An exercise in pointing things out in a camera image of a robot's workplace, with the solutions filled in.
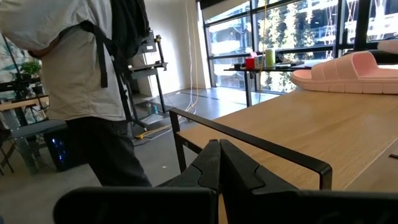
white shirt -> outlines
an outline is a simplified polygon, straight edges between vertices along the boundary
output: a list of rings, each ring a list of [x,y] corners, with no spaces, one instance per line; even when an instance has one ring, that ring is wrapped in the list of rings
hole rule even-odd
[[[41,50],[61,31],[85,20],[112,36],[110,0],[2,0],[0,31],[18,47]],[[105,49],[108,87],[101,73],[93,34],[74,27],[42,58],[42,77],[49,92],[51,119],[95,116],[126,119],[111,58]]]

white wall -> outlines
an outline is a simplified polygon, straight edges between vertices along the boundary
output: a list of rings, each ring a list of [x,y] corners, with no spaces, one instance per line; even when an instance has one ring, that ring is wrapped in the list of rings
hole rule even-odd
[[[198,68],[198,87],[209,88],[210,78],[208,74],[206,58],[202,57],[200,41],[204,41],[203,27],[198,26],[197,5],[195,0],[146,0],[149,24],[154,34],[162,36],[162,50],[165,61],[168,62],[167,71],[159,70],[160,84],[163,94],[182,90],[190,87],[190,52],[188,47],[188,16],[190,17],[190,40],[193,63],[193,86],[196,87],[196,65]],[[160,60],[159,53],[147,54],[148,62]],[[139,80],[140,91],[146,95],[157,96],[156,78]]]

backpack strap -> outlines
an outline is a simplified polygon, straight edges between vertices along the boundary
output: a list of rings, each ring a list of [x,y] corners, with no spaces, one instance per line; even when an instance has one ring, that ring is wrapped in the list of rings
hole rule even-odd
[[[112,63],[116,74],[116,80],[118,82],[119,93],[122,100],[124,114],[126,115],[126,119],[128,121],[132,121],[133,118],[131,116],[131,110],[128,103],[129,98],[127,97],[127,90],[125,90],[123,87],[123,83],[125,85],[129,85],[124,75],[131,73],[128,69],[127,60],[124,58],[123,54],[121,53],[117,45],[111,39],[107,38],[98,26],[94,25],[90,21],[84,21],[80,23],[80,27],[84,31],[91,32],[95,36],[97,44],[97,54],[99,59],[99,69],[101,71],[101,88],[108,87],[108,74],[106,72],[104,45],[108,50],[110,56],[113,57]]]

person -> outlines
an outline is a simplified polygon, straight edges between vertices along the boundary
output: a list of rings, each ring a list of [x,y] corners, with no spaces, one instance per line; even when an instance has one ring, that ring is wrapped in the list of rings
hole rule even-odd
[[[101,87],[90,21],[112,36],[110,0],[2,0],[0,31],[42,61],[49,118],[62,119],[102,185],[150,186],[129,134],[111,57]]]

potted plant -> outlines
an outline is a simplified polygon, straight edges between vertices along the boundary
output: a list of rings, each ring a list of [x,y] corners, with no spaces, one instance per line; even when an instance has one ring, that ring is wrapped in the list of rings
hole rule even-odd
[[[42,69],[42,67],[37,60],[23,63],[21,65],[22,79],[29,80],[38,78],[40,69]],[[32,87],[32,90],[36,95],[43,94],[43,86],[40,82],[36,83],[35,87]]]

